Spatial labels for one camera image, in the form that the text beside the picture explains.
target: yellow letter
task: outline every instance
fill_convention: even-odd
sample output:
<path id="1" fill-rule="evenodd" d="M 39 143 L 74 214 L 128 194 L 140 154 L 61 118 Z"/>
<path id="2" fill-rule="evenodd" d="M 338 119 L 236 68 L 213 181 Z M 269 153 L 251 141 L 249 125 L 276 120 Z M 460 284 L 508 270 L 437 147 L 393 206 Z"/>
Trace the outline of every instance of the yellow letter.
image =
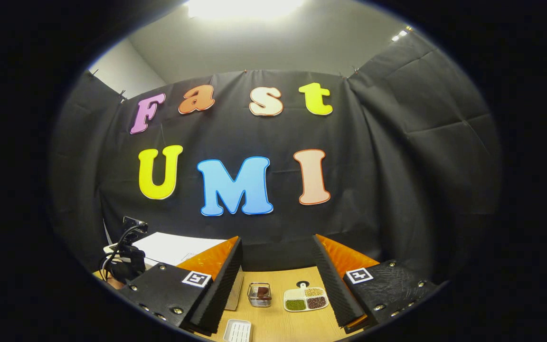
<path id="1" fill-rule="evenodd" d="M 161 151 L 166 156 L 165 176 L 161 185 L 153 184 L 153 160 L 158 156 L 158 150 L 150 149 L 139 153 L 139 188 L 148 199 L 163 200 L 172 195 L 176 187 L 176 162 L 181 152 L 183 147 L 180 145 L 167 146 Z"/>
<path id="2" fill-rule="evenodd" d="M 330 90 L 322 89 L 320 84 L 313 83 L 299 88 L 300 93 L 305 93 L 305 106 L 308 111 L 317 115 L 328 115 L 332 113 L 332 106 L 322 102 L 322 95 L 330 96 Z"/>
<path id="3" fill-rule="evenodd" d="M 278 115 L 282 113 L 284 105 L 278 100 L 282 93 L 275 87 L 260 86 L 252 89 L 248 108 L 254 115 Z"/>
<path id="4" fill-rule="evenodd" d="M 330 192 L 324 189 L 322 175 L 322 160 L 325 156 L 323 150 L 316 149 L 302 150 L 293 156 L 301 165 L 303 178 L 303 194 L 299 197 L 299 203 L 309 206 L 330 200 Z"/>

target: white tray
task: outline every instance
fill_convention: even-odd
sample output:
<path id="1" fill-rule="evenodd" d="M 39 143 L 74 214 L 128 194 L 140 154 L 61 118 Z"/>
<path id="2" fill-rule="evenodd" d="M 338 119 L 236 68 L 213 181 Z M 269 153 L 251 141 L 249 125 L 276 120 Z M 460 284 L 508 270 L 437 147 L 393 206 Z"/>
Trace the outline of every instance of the white tray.
<path id="1" fill-rule="evenodd" d="M 249 321 L 228 320 L 223 340 L 225 342 L 250 342 L 251 325 Z"/>

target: ceiling light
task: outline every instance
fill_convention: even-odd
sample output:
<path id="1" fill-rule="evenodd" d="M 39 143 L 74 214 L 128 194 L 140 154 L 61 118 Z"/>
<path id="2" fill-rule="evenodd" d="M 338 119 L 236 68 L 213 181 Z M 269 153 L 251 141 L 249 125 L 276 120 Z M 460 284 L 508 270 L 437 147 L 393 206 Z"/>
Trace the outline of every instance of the ceiling light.
<path id="1" fill-rule="evenodd" d="M 302 0 L 189 0 L 189 18 L 276 18 L 288 15 Z"/>

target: pink letter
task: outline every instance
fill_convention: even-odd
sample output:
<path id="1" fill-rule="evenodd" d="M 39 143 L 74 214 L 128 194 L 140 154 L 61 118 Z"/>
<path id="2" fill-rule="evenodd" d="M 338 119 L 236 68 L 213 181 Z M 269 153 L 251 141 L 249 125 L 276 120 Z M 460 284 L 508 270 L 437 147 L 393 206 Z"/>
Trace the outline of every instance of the pink letter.
<path id="1" fill-rule="evenodd" d="M 162 104 L 165 99 L 166 95 L 160 94 L 140 101 L 139 112 L 136 113 L 136 119 L 134 120 L 133 128 L 130 130 L 130 134 L 144 132 L 147 129 L 147 120 L 153 119 L 156 115 L 158 104 Z"/>
<path id="2" fill-rule="evenodd" d="M 322 176 L 322 160 L 325 156 L 323 150 L 316 149 L 302 150 L 293 156 L 301 165 L 303 178 L 303 194 L 299 197 L 299 203 L 309 206 L 330 200 L 330 192 L 324 189 Z"/>

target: white paper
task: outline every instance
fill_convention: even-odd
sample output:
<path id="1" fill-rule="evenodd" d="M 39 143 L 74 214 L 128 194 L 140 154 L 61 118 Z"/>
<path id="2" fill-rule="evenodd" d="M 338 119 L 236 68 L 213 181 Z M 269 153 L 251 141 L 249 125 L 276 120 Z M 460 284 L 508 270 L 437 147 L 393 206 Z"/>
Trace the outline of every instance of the white paper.
<path id="1" fill-rule="evenodd" d="M 225 242 L 225 240 L 155 232 L 134 242 L 132 246 L 145 252 L 145 257 L 147 258 L 176 266 L 184 260 L 202 253 L 221 242 Z"/>

